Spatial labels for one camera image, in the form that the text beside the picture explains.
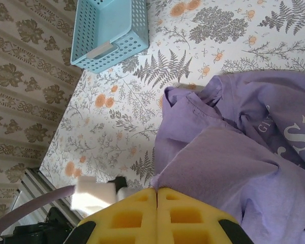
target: purple t-shirt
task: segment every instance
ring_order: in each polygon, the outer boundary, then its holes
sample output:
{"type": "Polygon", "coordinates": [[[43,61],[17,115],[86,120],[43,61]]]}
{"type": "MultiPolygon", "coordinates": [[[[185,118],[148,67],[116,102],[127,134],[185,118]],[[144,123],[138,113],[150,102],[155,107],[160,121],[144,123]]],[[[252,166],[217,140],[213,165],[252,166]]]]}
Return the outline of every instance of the purple t-shirt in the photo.
{"type": "Polygon", "coordinates": [[[227,211],[255,243],[305,243],[305,74],[167,88],[155,149],[155,188],[227,211]]]}

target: light blue plastic basket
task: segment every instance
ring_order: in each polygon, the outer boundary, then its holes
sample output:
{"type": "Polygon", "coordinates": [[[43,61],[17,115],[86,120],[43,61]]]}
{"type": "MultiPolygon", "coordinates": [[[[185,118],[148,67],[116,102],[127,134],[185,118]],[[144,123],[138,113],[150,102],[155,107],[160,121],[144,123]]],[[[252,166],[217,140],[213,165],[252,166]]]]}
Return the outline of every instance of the light blue plastic basket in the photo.
{"type": "Polygon", "coordinates": [[[146,48],[146,0],[78,0],[72,65],[99,73],[146,48]]]}

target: floral wallpaper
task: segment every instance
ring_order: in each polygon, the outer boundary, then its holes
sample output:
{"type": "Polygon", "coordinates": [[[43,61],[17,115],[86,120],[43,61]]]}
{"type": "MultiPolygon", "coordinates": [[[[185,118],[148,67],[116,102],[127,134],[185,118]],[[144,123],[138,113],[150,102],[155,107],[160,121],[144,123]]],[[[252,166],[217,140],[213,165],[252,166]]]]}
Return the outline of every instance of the floral wallpaper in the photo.
{"type": "Polygon", "coordinates": [[[305,0],[149,0],[147,9],[147,50],[83,72],[41,165],[56,187],[80,175],[148,186],[167,86],[197,90],[215,74],[249,70],[305,72],[305,0]]]}
{"type": "Polygon", "coordinates": [[[39,167],[81,70],[70,66],[76,1],[0,1],[0,217],[39,167]]]}

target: beige patterned wallpaper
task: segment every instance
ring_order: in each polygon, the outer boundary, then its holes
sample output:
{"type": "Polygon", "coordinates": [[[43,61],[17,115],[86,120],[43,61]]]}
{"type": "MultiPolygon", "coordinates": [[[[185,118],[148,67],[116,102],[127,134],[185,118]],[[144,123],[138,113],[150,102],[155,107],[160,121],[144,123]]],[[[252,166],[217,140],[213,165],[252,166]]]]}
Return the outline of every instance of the beige patterned wallpaper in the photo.
{"type": "Polygon", "coordinates": [[[40,166],[81,70],[70,65],[77,0],[0,1],[0,217],[40,166]]]}

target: basket handle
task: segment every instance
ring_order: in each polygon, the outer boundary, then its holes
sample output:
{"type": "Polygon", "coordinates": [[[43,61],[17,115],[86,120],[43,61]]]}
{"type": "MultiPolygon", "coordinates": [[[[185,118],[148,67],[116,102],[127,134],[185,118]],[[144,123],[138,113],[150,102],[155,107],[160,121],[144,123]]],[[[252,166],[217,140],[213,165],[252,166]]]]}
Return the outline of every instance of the basket handle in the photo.
{"type": "Polygon", "coordinates": [[[97,57],[98,55],[107,52],[109,49],[113,48],[113,45],[110,43],[110,41],[107,41],[103,43],[102,45],[98,46],[97,48],[94,48],[92,51],[87,53],[86,57],[89,59],[93,59],[97,57]]]}

